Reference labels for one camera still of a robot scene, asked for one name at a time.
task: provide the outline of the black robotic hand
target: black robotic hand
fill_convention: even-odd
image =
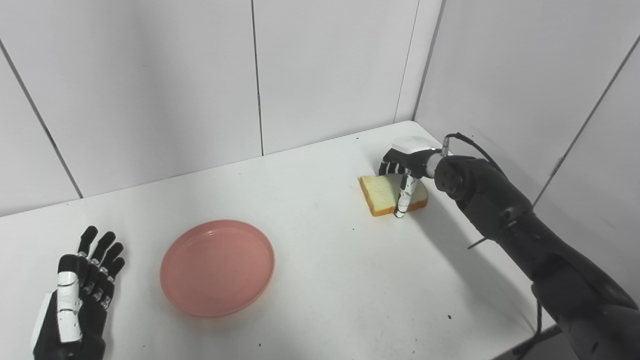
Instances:
[[[121,243],[107,232],[89,257],[98,229],[81,236],[77,254],[58,263],[58,287],[51,295],[35,346],[35,360],[101,360],[106,344],[102,332],[115,290],[114,280],[124,266]]]

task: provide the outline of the slice of bread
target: slice of bread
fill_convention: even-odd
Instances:
[[[400,194],[401,181],[401,174],[362,176],[360,178],[360,187],[362,187],[364,197],[367,199],[367,204],[369,204],[371,215],[378,217],[380,215],[393,214]],[[407,211],[424,208],[427,206],[428,199],[427,188],[424,187],[422,181],[418,180]]]

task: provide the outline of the white wall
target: white wall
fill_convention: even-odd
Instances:
[[[0,1],[85,196],[260,156],[249,1]]]
[[[410,119],[439,6],[256,1],[265,153]]]
[[[534,199],[639,28],[636,0],[447,0],[416,120],[473,136]]]
[[[77,198],[49,139],[0,53],[0,217]]]
[[[0,0],[0,37],[91,196],[409,119],[439,8],[256,1],[259,78],[251,1]]]

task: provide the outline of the robotic hand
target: robotic hand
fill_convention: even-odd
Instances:
[[[78,253],[60,258],[58,287],[43,303],[46,311],[33,347],[34,360],[102,360],[107,309],[124,259],[118,257],[123,246],[114,243],[116,236],[111,231],[98,240],[89,257],[97,234],[98,229],[88,227]]]
[[[474,146],[486,160],[448,155],[450,137]],[[456,201],[484,238],[495,240],[530,278],[534,296],[580,360],[640,359],[640,312],[634,300],[553,233],[475,142],[457,133],[442,143],[442,149],[433,149],[426,139],[398,139],[384,156],[379,173],[433,178],[438,190]],[[397,211],[402,210],[403,197],[410,200],[409,183],[403,181]]]

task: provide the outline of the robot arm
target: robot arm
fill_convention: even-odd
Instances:
[[[394,146],[387,153],[391,159],[412,175],[433,178],[476,229],[504,249],[581,360],[640,359],[637,304],[553,233],[499,168],[484,159],[448,156],[446,148],[403,153]]]

